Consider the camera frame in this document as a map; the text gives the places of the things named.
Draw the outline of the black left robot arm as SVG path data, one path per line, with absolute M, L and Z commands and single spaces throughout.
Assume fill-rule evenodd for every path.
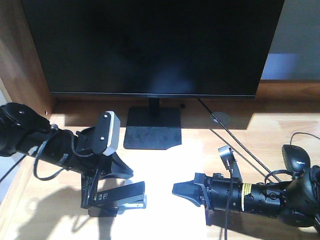
M 103 178 L 129 179 L 133 170 L 117 155 L 120 120 L 113 111 L 103 112 L 97 123 L 77 133 L 60 129 L 24 104 L 0 107 L 0 155 L 15 153 L 39 158 L 65 170 Z

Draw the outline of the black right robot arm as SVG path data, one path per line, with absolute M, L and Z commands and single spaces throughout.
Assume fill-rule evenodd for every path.
M 191 181 L 175 183 L 172 193 L 197 207 L 259 215 L 299 228 L 320 229 L 320 168 L 305 170 L 292 181 L 243 183 L 221 173 L 196 173 Z

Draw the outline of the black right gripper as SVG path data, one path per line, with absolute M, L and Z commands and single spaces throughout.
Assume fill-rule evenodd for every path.
M 196 173 L 193 181 L 174 183 L 172 194 L 190 201 L 197 207 L 206 206 L 205 224 L 212 226 L 220 222 L 219 211 L 227 210 L 228 197 L 229 210 L 234 213 L 241 212 L 242 184 L 242 177 L 238 175 L 226 178 L 221 173 L 214 173 L 212 176 Z

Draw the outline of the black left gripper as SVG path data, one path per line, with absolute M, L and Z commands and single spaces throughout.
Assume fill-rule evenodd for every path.
M 93 126 L 73 134 L 70 130 L 55 129 L 44 140 L 34 154 L 34 176 L 39 180 L 52 180 L 63 170 L 74 171 L 87 177 L 94 177 L 99 170 L 101 178 L 130 179 L 134 171 L 126 165 L 115 152 L 106 156 L 95 152 L 107 137 L 97 137 Z M 47 177 L 38 175 L 39 161 L 61 167 L 60 170 Z

